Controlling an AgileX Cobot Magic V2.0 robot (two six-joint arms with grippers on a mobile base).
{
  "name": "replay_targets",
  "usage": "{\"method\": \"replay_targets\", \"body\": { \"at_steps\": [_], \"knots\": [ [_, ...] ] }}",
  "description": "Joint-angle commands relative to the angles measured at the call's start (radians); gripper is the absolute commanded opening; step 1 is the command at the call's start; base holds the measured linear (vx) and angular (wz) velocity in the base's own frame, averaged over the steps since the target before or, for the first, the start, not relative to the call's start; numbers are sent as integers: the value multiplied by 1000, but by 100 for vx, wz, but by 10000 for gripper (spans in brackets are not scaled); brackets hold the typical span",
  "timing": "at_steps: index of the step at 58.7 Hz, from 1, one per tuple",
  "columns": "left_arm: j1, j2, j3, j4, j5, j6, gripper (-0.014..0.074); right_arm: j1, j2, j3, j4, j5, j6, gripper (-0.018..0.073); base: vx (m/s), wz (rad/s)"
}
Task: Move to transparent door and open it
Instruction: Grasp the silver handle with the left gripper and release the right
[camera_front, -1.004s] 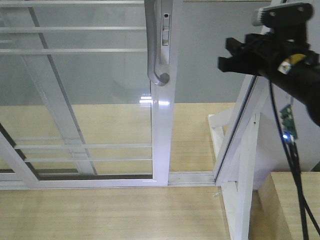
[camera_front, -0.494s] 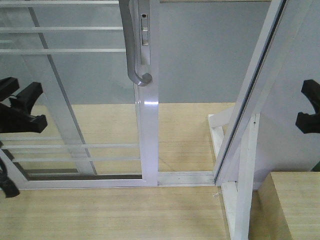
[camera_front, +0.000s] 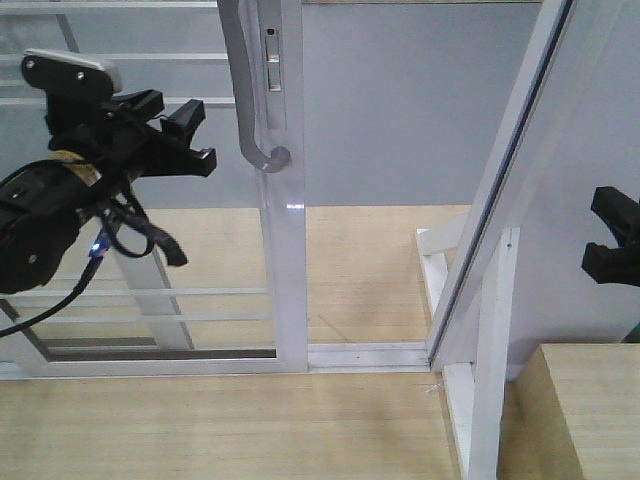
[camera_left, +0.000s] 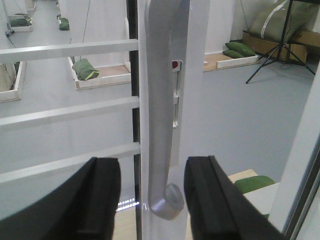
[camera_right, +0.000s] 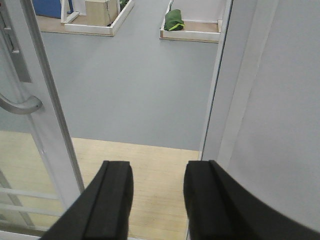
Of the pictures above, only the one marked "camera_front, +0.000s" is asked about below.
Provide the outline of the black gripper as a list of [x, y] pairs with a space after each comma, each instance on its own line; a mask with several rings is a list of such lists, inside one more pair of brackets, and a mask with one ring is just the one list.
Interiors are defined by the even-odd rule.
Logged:
[[149, 125], [164, 110], [158, 90], [122, 95], [101, 71], [45, 59], [23, 57], [21, 72], [29, 86], [45, 93], [51, 135], [51, 156], [24, 167], [22, 180], [95, 185], [118, 177], [206, 178], [217, 167], [214, 148], [193, 150], [185, 142], [206, 118], [201, 100], [190, 99], [162, 118], [161, 132]]

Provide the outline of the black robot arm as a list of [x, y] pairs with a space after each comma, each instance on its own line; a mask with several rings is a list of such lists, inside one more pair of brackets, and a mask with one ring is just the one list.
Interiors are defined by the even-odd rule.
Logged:
[[94, 217], [111, 241], [122, 222], [146, 238], [147, 252], [159, 248], [169, 265], [186, 264], [177, 241], [148, 220], [131, 184], [140, 177], [207, 177], [214, 171], [215, 151], [190, 147], [205, 118], [203, 102], [186, 102], [155, 129], [150, 122], [164, 109], [162, 93], [122, 94], [111, 62], [29, 49], [21, 72], [46, 94], [50, 154], [1, 183], [2, 293], [47, 284]]

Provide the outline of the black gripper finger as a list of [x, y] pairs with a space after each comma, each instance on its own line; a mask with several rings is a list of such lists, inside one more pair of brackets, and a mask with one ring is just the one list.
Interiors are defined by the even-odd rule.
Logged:
[[639, 245], [610, 249], [588, 243], [582, 269], [598, 284], [639, 286]]
[[591, 210], [605, 223], [619, 245], [639, 243], [639, 203], [612, 186], [597, 187]]

